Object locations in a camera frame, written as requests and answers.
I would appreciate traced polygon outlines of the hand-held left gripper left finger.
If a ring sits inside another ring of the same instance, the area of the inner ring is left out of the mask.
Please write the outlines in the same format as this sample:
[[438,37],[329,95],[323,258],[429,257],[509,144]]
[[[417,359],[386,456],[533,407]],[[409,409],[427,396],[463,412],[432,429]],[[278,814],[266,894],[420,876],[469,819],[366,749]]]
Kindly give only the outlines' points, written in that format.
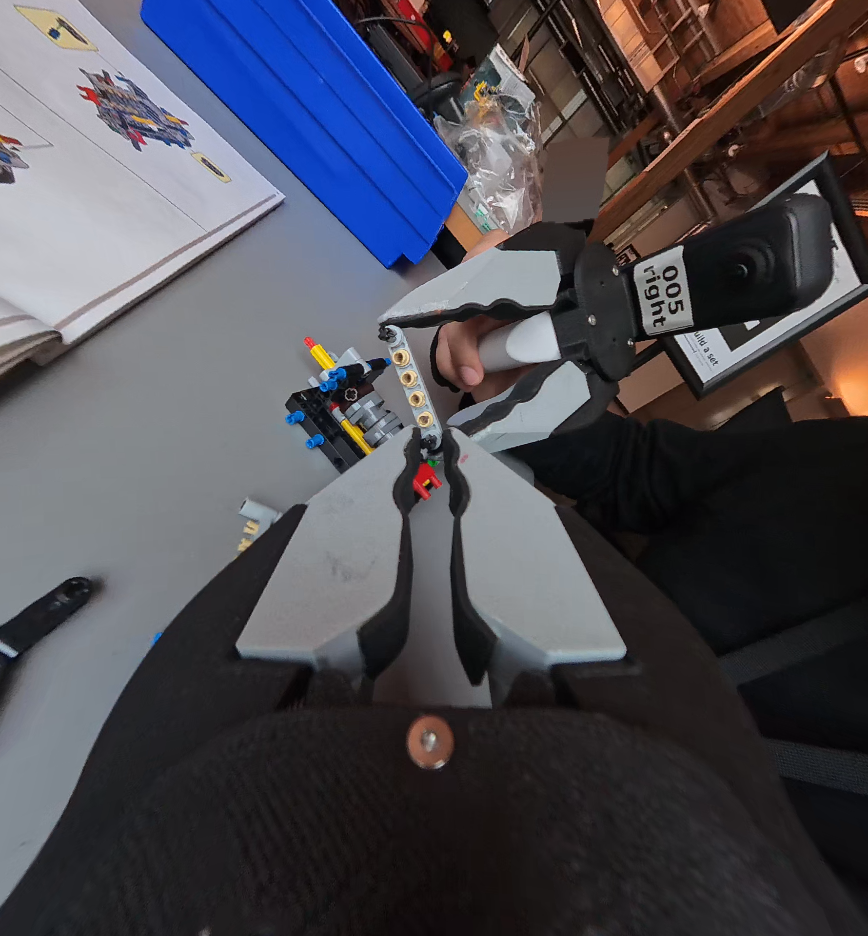
[[409,632],[420,432],[403,429],[305,505],[236,643],[240,657],[374,681]]

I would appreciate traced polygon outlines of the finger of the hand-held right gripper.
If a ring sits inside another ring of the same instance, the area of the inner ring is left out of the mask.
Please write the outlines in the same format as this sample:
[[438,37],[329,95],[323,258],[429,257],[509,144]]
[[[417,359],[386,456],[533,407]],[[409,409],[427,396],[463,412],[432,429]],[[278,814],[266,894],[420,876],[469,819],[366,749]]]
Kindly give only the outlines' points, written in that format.
[[405,330],[478,315],[520,321],[555,305],[578,255],[573,247],[491,248],[410,291],[379,316],[378,325]]
[[589,426],[618,383],[573,360],[537,365],[506,391],[457,411],[446,425],[489,453],[519,449]]

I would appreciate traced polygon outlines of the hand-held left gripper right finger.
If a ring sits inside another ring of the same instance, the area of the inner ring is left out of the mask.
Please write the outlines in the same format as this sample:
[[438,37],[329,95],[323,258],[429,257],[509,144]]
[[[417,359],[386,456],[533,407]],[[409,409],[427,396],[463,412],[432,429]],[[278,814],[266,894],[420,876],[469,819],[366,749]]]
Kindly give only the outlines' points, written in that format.
[[523,674],[623,661],[626,644],[555,504],[458,429],[443,455],[454,644],[470,683],[487,683],[500,706]]

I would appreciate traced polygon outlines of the grey lego beam tan pins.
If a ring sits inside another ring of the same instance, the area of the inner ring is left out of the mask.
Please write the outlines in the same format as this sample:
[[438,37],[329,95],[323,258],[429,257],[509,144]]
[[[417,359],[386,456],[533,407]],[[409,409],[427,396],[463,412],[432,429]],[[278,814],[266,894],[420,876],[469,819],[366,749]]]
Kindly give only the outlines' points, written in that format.
[[422,451],[426,458],[434,459],[442,450],[442,427],[421,374],[420,364],[401,329],[383,325],[380,336],[387,345],[387,357],[390,357],[405,393],[414,424],[420,430]]
[[245,552],[282,517],[282,513],[278,510],[253,498],[246,498],[238,513],[244,521],[244,525],[242,537],[237,546],[237,554]]

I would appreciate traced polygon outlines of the black lego car chassis assembly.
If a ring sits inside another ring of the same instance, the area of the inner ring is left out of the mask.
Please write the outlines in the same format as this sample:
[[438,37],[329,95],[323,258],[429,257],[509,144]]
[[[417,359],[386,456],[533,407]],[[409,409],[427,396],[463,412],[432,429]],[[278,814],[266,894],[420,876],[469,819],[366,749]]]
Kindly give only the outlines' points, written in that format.
[[[363,357],[353,347],[335,356],[309,336],[304,345],[319,374],[310,377],[306,389],[288,398],[285,421],[307,434],[307,449],[322,451],[339,473],[345,473],[404,428],[374,385],[387,371],[396,372],[387,357],[387,345],[383,356],[372,358]],[[428,459],[421,448],[421,464],[414,477],[418,501],[430,499],[441,487],[437,474],[441,452]]]

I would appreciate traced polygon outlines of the person's right forearm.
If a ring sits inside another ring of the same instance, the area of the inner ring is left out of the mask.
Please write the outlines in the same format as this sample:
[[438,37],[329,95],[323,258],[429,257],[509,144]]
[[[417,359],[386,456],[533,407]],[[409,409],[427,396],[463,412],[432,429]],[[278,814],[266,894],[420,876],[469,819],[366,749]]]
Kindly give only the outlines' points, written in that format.
[[513,451],[606,532],[716,653],[868,595],[868,417],[749,431],[605,414]]

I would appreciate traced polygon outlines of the lego instruction booklet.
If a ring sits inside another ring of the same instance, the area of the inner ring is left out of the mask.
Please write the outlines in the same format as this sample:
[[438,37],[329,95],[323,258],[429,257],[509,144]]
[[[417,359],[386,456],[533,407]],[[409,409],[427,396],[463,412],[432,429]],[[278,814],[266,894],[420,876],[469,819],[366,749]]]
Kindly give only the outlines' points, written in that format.
[[0,2],[0,379],[285,200],[79,2]]

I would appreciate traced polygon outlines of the person's right hand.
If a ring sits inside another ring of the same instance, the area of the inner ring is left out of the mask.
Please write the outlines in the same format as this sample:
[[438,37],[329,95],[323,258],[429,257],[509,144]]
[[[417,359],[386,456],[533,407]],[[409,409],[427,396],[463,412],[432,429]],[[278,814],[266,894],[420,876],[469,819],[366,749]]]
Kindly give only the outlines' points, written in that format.
[[454,392],[479,387],[485,372],[478,346],[481,336],[490,328],[481,316],[440,326],[430,347],[435,382]]

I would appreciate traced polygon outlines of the clear plastic parts bags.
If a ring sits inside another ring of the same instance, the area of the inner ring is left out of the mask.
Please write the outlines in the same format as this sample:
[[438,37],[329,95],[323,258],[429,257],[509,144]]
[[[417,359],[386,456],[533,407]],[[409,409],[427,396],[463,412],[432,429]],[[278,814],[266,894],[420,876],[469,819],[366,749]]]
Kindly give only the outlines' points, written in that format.
[[434,126],[467,173],[459,204],[484,233],[540,221],[543,148],[536,95],[496,45],[438,105]]

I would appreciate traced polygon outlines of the black framed poster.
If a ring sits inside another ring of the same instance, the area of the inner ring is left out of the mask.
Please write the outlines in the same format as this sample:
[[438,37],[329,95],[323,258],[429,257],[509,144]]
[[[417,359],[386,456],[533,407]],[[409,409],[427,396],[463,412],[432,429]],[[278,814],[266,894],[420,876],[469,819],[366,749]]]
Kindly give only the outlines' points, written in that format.
[[868,243],[835,159],[815,157],[757,202],[749,215],[789,195],[818,196],[829,206],[831,281],[821,296],[794,311],[773,314],[765,303],[749,301],[739,322],[667,337],[668,356],[700,399],[868,298]]

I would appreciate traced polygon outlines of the blue plastic bin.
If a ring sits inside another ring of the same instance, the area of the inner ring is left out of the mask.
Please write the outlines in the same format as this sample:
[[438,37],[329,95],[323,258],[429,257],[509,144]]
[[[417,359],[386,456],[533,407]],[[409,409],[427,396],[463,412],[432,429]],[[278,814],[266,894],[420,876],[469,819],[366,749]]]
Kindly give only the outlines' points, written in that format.
[[330,1],[145,1],[147,27],[385,267],[416,264],[467,172]]

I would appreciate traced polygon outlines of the wooden shelf rack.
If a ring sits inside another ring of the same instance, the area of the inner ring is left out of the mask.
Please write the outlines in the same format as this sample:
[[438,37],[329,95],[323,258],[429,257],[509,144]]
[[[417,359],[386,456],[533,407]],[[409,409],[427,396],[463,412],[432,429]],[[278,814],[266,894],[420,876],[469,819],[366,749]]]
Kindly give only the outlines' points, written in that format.
[[600,209],[589,235],[604,241],[662,188],[681,175],[728,131],[735,128],[800,66],[832,41],[868,18],[868,1],[826,1],[812,5],[809,17],[791,26],[756,66],[730,86],[703,116],[690,123],[647,168]]

